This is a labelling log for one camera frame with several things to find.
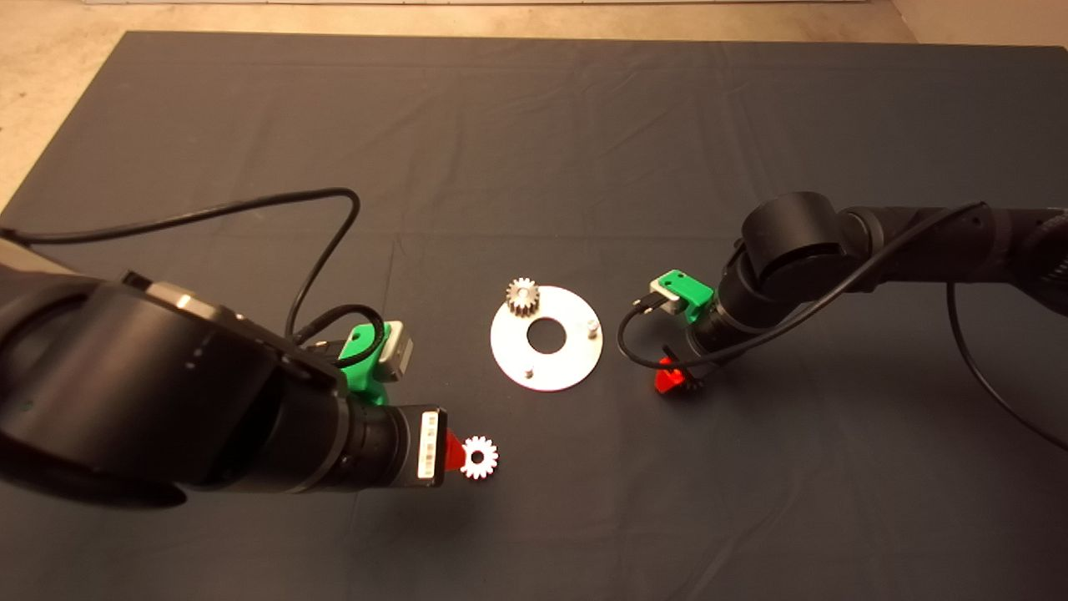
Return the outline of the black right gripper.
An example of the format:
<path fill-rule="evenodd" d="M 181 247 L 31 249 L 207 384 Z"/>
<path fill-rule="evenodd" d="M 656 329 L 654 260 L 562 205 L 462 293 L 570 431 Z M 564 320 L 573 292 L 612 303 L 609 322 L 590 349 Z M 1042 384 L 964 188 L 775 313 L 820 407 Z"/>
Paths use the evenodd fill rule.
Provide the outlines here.
<path fill-rule="evenodd" d="M 684 327 L 682 350 L 680 350 L 680 361 L 697 359 L 698 355 L 720 353 L 729 347 L 740 345 L 745 341 L 755 338 L 756 331 L 752 327 L 740 323 L 733 319 L 726 309 L 714 305 L 707 309 L 692 323 Z M 671 395 L 684 390 L 684 381 L 687 385 L 704 385 L 711 374 L 718 368 L 728 364 L 734 357 L 743 354 L 742 351 L 735 351 L 731 355 L 717 361 L 707 362 L 698 366 L 687 366 L 684 371 L 680 369 L 664 368 L 671 364 L 670 357 L 660 359 L 660 369 L 657 369 L 653 378 L 653 388 L 660 395 Z"/>

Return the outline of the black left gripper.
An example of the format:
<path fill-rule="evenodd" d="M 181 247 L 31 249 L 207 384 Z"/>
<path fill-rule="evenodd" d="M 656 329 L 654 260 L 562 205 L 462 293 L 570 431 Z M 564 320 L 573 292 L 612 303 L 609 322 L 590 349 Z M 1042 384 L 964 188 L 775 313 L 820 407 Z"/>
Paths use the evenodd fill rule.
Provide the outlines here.
<path fill-rule="evenodd" d="M 350 406 L 350 433 L 340 454 L 340 488 L 434 488 L 468 461 L 460 437 L 439 406 Z"/>

